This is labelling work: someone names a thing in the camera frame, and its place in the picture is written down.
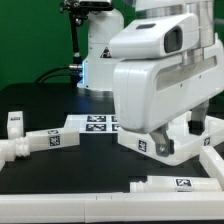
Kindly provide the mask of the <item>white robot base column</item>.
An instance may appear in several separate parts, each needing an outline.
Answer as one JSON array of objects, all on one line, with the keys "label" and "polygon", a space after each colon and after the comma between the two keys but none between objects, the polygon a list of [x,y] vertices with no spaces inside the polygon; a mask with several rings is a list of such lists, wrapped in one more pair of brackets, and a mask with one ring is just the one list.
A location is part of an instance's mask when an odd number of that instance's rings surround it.
[{"label": "white robot base column", "polygon": [[112,78],[118,59],[111,57],[110,40],[124,28],[123,15],[117,10],[90,12],[88,15],[88,55],[83,61],[83,78],[78,92],[111,98]]}]

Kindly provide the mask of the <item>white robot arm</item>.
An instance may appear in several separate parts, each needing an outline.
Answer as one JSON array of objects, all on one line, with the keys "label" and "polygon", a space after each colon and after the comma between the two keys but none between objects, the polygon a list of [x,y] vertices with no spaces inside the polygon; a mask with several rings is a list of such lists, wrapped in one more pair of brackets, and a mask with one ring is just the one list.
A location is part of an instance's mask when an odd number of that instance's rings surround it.
[{"label": "white robot arm", "polygon": [[118,124],[146,134],[156,154],[174,153],[168,123],[191,111],[189,131],[205,130],[209,100],[224,91],[224,45],[214,33],[214,0],[136,0],[137,19],[109,43]]}]

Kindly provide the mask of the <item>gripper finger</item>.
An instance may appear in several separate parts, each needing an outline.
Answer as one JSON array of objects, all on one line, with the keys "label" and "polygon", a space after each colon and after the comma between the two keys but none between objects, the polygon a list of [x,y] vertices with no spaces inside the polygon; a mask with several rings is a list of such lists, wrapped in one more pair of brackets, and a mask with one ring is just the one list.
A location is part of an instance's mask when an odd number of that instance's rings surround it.
[{"label": "gripper finger", "polygon": [[188,122],[189,133],[201,135],[205,130],[205,118],[208,112],[209,102],[204,101],[191,111],[191,119]]},{"label": "gripper finger", "polygon": [[168,137],[167,131],[167,126],[161,126],[150,133],[158,156],[168,157],[174,153],[174,141]]}]

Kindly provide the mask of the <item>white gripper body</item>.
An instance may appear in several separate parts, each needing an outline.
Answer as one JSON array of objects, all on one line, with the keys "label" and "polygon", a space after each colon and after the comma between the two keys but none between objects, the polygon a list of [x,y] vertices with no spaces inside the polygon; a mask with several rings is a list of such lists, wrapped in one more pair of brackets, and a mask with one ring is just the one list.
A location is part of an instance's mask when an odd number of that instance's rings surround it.
[{"label": "white gripper body", "polygon": [[179,55],[125,60],[115,68],[113,93],[120,127],[150,133],[224,91],[224,46],[205,49],[205,59],[184,66]]}]

